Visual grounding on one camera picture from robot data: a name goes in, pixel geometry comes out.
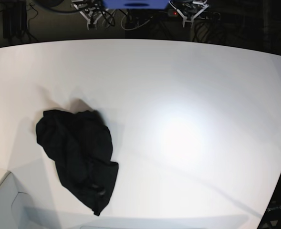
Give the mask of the black t-shirt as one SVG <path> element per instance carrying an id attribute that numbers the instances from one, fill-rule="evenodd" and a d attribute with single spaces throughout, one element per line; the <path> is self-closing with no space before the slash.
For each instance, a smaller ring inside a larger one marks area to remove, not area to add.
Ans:
<path id="1" fill-rule="evenodd" d="M 61 185 L 99 216 L 110 202 L 119 170 L 111 161 L 112 137 L 100 115 L 44 111 L 36 138 L 55 162 Z"/>

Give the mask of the blue box overhead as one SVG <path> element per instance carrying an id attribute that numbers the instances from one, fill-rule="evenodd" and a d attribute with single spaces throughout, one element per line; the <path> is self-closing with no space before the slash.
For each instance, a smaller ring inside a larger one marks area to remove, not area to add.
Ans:
<path id="1" fill-rule="evenodd" d="M 103 3 L 110 9 L 164 9 L 168 0 L 104 0 Z"/>

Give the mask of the black power strip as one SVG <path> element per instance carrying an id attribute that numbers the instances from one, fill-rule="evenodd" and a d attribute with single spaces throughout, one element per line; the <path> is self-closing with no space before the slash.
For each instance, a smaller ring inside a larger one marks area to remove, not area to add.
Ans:
<path id="1" fill-rule="evenodd" d="M 167 15 L 168 17 L 172 18 L 186 18 L 187 20 L 191 20 L 191 18 L 196 14 L 197 12 L 195 10 L 193 11 L 187 11 L 187 10 L 181 10 L 181 14 L 175 9 L 168 9 Z M 204 11 L 199 16 L 196 17 L 196 20 L 221 20 L 221 14 L 218 12 L 210 12 L 210 11 Z"/>

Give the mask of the black equipment box left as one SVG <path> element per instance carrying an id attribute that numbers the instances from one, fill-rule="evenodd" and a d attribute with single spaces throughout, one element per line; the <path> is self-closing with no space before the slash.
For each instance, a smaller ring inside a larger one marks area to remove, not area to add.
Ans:
<path id="1" fill-rule="evenodd" d="M 2 11 L 2 31 L 4 39 L 22 38 L 26 31 L 26 1 L 6 1 Z"/>

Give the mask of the white bin bottom left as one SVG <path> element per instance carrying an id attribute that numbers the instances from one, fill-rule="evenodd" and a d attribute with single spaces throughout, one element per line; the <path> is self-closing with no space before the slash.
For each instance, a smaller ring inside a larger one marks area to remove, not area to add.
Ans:
<path id="1" fill-rule="evenodd" d="M 38 208 L 34 199 L 16 185 L 12 173 L 0 183 L 0 229 L 59 229 L 53 211 Z"/>

